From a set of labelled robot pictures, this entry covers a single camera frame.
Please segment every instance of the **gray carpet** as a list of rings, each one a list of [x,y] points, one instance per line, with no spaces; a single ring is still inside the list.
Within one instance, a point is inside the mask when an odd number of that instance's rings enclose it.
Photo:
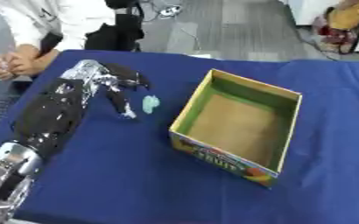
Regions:
[[[158,8],[161,0],[154,1]],[[144,24],[146,52],[198,53],[194,38],[181,29],[197,35],[201,53],[225,60],[286,61],[297,59],[327,60],[311,45],[304,43],[307,29],[297,30],[289,8],[278,0],[165,0],[181,4],[184,10],[175,19]],[[146,20],[155,12],[144,4]],[[359,54],[328,54],[338,60],[359,60]]]

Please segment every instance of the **blue tablecloth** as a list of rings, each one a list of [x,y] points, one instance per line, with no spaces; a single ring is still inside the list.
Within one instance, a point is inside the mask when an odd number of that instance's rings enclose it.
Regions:
[[[25,104],[79,60],[116,62],[148,76],[162,106],[118,119],[100,93],[18,216],[42,223],[359,223],[359,63],[220,61],[129,52],[62,53],[0,123],[0,143]],[[211,68],[303,93],[284,171],[272,190],[174,150],[168,127]]]

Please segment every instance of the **cardboard box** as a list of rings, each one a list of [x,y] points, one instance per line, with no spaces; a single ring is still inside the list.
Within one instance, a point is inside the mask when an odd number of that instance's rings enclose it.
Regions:
[[[211,70],[170,128],[174,148],[263,186],[282,172],[302,96]]]

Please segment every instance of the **robotic arm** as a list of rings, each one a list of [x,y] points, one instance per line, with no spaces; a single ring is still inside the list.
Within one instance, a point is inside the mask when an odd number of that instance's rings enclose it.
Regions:
[[[126,67],[82,60],[41,92],[13,123],[13,138],[0,146],[0,224],[13,216],[39,171],[73,135],[98,89],[106,88],[121,116],[135,119],[120,87],[138,86],[151,87]]]

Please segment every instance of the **robot finger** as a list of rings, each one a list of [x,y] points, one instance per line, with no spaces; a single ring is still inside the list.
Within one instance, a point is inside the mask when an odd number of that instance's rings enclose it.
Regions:
[[[118,88],[111,87],[108,89],[106,95],[120,115],[130,119],[137,118],[135,112],[131,109],[128,100],[126,100],[125,96]]]

